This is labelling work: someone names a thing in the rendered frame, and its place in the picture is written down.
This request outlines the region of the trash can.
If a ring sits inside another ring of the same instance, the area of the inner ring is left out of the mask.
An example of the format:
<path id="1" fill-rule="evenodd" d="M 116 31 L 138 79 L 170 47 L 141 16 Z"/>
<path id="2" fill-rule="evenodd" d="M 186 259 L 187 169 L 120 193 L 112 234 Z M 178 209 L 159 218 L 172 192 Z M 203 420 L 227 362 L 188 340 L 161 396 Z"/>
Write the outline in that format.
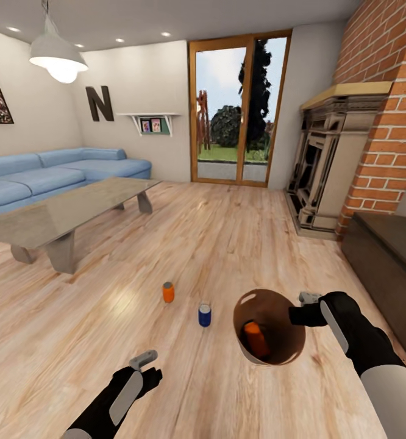
<path id="1" fill-rule="evenodd" d="M 253 298 L 242 302 L 251 294 Z M 251 290 L 238 300 L 233 311 L 233 327 L 244 356 L 252 363 L 268 366 L 284 366 L 294 362 L 303 352 L 306 344 L 306 328 L 292 325 L 289 307 L 295 305 L 284 295 L 269 289 Z M 271 351 L 265 361 L 252 356 L 242 332 L 244 324 L 254 322 Z"/>

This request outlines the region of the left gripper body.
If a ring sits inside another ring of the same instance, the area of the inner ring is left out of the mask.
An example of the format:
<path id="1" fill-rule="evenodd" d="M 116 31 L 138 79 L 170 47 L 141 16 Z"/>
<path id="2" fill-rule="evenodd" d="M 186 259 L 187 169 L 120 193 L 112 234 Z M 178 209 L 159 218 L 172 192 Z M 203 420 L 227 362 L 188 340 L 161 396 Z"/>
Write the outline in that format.
<path id="1" fill-rule="evenodd" d="M 141 389 L 141 393 L 139 394 L 139 398 L 144 396 L 147 392 L 151 391 L 153 388 L 158 386 L 158 376 L 155 367 L 144 371 L 142 374 L 143 378 L 143 389 Z"/>

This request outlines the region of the can of soda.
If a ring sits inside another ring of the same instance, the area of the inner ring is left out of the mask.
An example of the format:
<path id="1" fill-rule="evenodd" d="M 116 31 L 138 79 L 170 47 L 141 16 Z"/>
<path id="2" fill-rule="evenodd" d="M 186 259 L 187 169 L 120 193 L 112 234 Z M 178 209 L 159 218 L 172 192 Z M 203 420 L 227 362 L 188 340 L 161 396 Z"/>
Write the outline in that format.
<path id="1" fill-rule="evenodd" d="M 265 361 L 271 356 L 271 351 L 266 344 L 263 337 L 263 332 L 260 331 L 258 324 L 254 322 L 244 324 L 242 327 L 244 339 L 248 343 L 252 356 L 258 361 Z"/>
<path id="2" fill-rule="evenodd" d="M 174 300 L 174 285 L 171 282 L 163 284 L 163 299 L 165 302 L 172 302 Z"/>
<path id="3" fill-rule="evenodd" d="M 212 308 L 209 304 L 201 304 L 199 307 L 199 324 L 202 327 L 208 327 L 211 325 L 211 312 Z"/>

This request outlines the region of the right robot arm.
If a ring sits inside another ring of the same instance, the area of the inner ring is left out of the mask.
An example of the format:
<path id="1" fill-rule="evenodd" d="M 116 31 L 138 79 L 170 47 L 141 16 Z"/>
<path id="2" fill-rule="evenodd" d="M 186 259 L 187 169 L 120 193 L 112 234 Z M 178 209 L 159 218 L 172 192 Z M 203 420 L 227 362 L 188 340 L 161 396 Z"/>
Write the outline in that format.
<path id="1" fill-rule="evenodd" d="M 352 359 L 388 439 L 406 439 L 406 364 L 388 335 L 361 314 L 346 292 L 301 291 L 300 307 L 289 307 L 292 325 L 329 325 L 347 358 Z"/>

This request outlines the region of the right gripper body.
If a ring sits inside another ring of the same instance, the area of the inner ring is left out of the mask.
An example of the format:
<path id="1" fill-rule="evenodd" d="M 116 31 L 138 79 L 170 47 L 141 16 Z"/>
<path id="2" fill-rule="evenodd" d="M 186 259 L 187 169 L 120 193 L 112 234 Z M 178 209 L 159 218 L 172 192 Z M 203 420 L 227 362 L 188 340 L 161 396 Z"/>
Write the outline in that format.
<path id="1" fill-rule="evenodd" d="M 312 304 L 305 305 L 304 307 L 289 307 L 288 310 L 292 325 L 302 325 L 308 327 L 321 326 L 321 324 L 318 324 L 315 319 L 313 319 L 311 307 Z"/>

